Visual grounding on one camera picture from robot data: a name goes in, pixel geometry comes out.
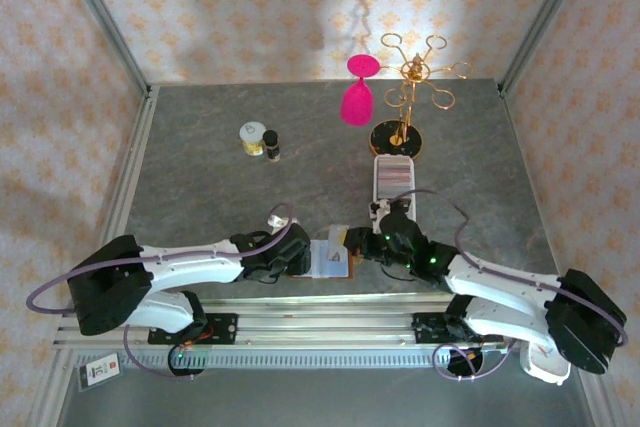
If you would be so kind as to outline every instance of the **gold stand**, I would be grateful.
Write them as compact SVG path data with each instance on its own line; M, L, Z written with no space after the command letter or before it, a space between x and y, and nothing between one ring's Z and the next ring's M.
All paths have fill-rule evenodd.
M392 43L387 38L395 37L397 43ZM440 41L440 45L434 45L436 41ZM400 94L398 101L393 102L390 99L390 94L396 89L389 89L384 94L384 101L389 107L394 107L399 110L399 118L397 120L387 120L376 125L371 131L369 139L371 150L377 154L396 154L396 155L409 155L415 157L420 153L422 149L422 135L411 124L411 115L413 112L413 106L416 103L416 87L418 84L429 85L433 92L431 93L431 101L433 104L444 110L448 110L456 103L456 97L450 90L438 89L432 82L429 81L431 74L437 72L448 72L459 79L467 79L472 73L473 68L467 62L456 62L449 67L442 67L440 69L431 70L427 64L429 54L433 50L442 50L447 46L447 40L440 35L430 35L426 38L427 51L423 56L417 54L413 59L409 60L404 51L400 47L402 45L402 37L395 33L386 33L380 38L380 42L385 47L398 50L404 60L404 63L400 68L392 67L390 65L383 65L382 68L393 69L402 75L402 84L400 86ZM436 96L445 96L448 98L448 103L440 103L436 100ZM404 107L407 106L406 115L404 114Z

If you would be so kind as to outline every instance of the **jar lid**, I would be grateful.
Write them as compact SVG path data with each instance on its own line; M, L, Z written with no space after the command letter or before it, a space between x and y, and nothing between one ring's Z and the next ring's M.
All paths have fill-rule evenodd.
M267 147L275 147L278 145L278 133L275 130L267 130L262 134L262 140Z
M260 142L262 140L262 134L264 134L267 128L262 122L251 121L240 127L240 138L243 142Z

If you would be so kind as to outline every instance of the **floral wallpaper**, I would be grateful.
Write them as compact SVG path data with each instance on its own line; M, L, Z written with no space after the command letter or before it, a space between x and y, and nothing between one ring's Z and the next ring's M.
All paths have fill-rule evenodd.
M542 0L105 0L151 83L221 84L349 78L368 52L400 63L380 36L395 31L434 65L466 60L499 79ZM390 75L388 70L380 75Z
M631 342L610 373L637 425L640 0L565 0L509 100L560 268L587 272L627 313Z
M0 425L24 425L58 319L25 298L96 247L139 94L83 0L0 0ZM64 288L42 304L64 306Z

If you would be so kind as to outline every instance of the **sticker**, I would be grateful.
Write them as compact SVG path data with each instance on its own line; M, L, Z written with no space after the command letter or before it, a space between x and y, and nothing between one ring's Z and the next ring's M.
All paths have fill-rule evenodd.
M80 391L122 375L118 354L110 354L78 368Z

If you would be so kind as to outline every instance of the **pink glass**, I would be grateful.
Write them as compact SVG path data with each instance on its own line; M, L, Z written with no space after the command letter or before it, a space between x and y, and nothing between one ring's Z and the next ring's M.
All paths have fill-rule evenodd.
M348 60L347 69L359 79L344 93L340 115L349 125L366 125L373 117L374 102L373 93L364 83L364 78L376 75L380 71L380 63L370 55L354 55Z

